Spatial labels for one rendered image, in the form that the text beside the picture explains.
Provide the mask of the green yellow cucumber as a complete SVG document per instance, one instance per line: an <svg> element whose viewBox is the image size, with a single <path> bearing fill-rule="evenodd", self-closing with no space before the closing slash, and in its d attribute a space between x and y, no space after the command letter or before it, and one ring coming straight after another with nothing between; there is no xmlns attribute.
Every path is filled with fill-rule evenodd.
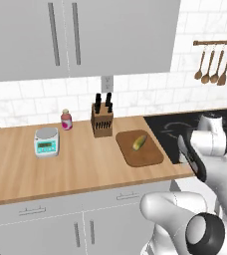
<svg viewBox="0 0 227 255"><path fill-rule="evenodd" d="M138 137L138 138L134 141L134 143L133 143L133 145L132 145L132 149L133 149L134 151L138 151L138 150L144 145L146 139L147 139L147 135L146 135L146 134L141 135L140 137Z"/></svg>

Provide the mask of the brown wooden cutting board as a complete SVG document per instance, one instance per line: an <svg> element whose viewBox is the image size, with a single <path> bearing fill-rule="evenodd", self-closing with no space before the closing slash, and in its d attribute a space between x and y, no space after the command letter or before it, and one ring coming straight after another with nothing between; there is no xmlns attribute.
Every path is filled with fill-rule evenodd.
<svg viewBox="0 0 227 255"><path fill-rule="evenodd" d="M146 136L144 144L139 150L134 150L133 143L142 135ZM162 152L149 133L143 129L119 132L115 139L126 163L131 167L143 167L163 162Z"/></svg>

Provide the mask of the wooden knife block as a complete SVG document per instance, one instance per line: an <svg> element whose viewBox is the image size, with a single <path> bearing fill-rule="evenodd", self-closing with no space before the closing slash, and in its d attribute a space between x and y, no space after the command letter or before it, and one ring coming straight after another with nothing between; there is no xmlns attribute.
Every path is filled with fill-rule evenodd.
<svg viewBox="0 0 227 255"><path fill-rule="evenodd" d="M107 137L113 135L114 113L109 112L105 103L101 103L100 111L96 112L96 106L92 105L91 124L94 137Z"/></svg>

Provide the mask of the pink jar with brown lid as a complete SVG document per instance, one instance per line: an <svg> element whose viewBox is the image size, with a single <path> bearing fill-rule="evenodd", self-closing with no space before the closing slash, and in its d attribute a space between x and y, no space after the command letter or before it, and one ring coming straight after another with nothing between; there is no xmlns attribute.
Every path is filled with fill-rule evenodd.
<svg viewBox="0 0 227 255"><path fill-rule="evenodd" d="M61 122L64 130L69 130L73 127L72 116L67 109L62 110Z"/></svg>

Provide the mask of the black hob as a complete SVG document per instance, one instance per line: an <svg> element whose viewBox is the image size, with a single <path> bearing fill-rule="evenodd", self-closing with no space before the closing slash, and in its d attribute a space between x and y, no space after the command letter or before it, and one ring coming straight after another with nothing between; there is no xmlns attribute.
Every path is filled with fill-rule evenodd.
<svg viewBox="0 0 227 255"><path fill-rule="evenodd" d="M177 138L188 128L197 129L202 112L179 113L175 115L149 116L144 120L158 139L173 164L179 163ZM214 115L223 118L223 128L227 132L227 109L215 110Z"/></svg>

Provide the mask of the teal and grey kitchen scale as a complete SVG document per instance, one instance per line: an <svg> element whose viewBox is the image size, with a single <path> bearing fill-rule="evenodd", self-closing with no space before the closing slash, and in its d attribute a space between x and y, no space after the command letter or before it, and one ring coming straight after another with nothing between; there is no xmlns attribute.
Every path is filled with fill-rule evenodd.
<svg viewBox="0 0 227 255"><path fill-rule="evenodd" d="M42 127L35 131L34 151L37 157L53 157L59 154L60 134L56 127Z"/></svg>

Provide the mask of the grey drawer front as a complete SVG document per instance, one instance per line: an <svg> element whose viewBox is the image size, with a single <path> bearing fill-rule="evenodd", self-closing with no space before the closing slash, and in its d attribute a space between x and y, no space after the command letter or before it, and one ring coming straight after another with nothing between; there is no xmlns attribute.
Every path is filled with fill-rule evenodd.
<svg viewBox="0 0 227 255"><path fill-rule="evenodd" d="M46 212L19 216L19 211L23 211L26 207L28 209L34 209L38 208L39 206L46 207ZM79 195L65 195L25 202L4 204L0 205L0 225L33 220L38 218L45 218L55 215L63 215L72 212L80 212L81 210L82 201Z"/></svg>
<svg viewBox="0 0 227 255"><path fill-rule="evenodd" d="M93 210L98 208L106 208L121 204L129 204L140 202L140 199L147 193L157 191L168 191L170 189L170 180L152 182L140 185L132 185L113 189L105 189L93 192L87 192L83 198L83 208L85 210ZM116 197L122 194L139 193L140 198L128 200L116 200Z"/></svg>

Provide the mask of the small wooden hanging spoon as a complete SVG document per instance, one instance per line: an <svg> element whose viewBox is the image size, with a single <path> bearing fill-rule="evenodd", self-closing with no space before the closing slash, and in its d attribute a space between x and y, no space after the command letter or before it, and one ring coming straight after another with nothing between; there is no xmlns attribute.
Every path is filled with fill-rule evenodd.
<svg viewBox="0 0 227 255"><path fill-rule="evenodd" d="M202 55L201 55L199 69L198 69L198 71L194 75L194 79L195 80L199 80L202 77L202 64L203 64L203 61L204 61L205 52L206 52L206 50L204 49L203 52L202 52Z"/></svg>

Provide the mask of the grey base cupboard door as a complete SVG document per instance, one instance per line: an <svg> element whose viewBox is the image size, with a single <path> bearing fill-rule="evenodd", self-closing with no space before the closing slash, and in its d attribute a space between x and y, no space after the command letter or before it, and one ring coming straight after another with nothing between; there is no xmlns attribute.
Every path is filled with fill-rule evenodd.
<svg viewBox="0 0 227 255"><path fill-rule="evenodd" d="M78 222L81 247L76 244ZM81 213L0 225L0 255L86 255Z"/></svg>
<svg viewBox="0 0 227 255"><path fill-rule="evenodd" d="M90 220L95 222L94 245ZM84 223L88 255L140 255L154 228L137 202L85 211Z"/></svg>

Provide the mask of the wooden hanging spatula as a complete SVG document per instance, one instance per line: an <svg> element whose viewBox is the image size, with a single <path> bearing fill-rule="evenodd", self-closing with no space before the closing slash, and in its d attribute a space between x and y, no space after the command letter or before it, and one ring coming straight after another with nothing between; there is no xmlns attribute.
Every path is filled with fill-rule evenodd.
<svg viewBox="0 0 227 255"><path fill-rule="evenodd" d="M223 86L225 85L226 83L226 73L227 73L227 61L226 61L226 65L225 65L225 69L222 73L222 75L220 76L220 78L218 79L218 82L217 82L217 86Z"/></svg>

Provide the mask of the grey wall socket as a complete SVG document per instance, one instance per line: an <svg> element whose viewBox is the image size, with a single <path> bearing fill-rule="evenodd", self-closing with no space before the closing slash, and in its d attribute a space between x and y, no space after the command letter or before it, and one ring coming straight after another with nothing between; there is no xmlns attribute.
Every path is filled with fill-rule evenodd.
<svg viewBox="0 0 227 255"><path fill-rule="evenodd" d="M102 92L112 93L114 91L114 77L113 76L101 76Z"/></svg>

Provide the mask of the grey wall cupboard door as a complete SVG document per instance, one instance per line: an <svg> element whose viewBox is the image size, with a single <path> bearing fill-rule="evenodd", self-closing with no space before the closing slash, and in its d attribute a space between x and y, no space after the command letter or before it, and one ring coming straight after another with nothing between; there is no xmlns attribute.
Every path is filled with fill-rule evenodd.
<svg viewBox="0 0 227 255"><path fill-rule="evenodd" d="M55 65L49 2L54 4L59 67ZM0 82L68 75L62 0L0 0Z"/></svg>
<svg viewBox="0 0 227 255"><path fill-rule="evenodd" d="M72 3L78 4L77 65ZM170 71L180 0L63 0L72 77Z"/></svg>

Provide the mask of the wooden wall rail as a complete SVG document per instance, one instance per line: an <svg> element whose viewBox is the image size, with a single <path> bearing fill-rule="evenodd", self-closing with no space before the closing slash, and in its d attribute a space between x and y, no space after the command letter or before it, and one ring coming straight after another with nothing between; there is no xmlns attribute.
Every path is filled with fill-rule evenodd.
<svg viewBox="0 0 227 255"><path fill-rule="evenodd" d="M227 40L193 41L193 46L199 45L227 45Z"/></svg>

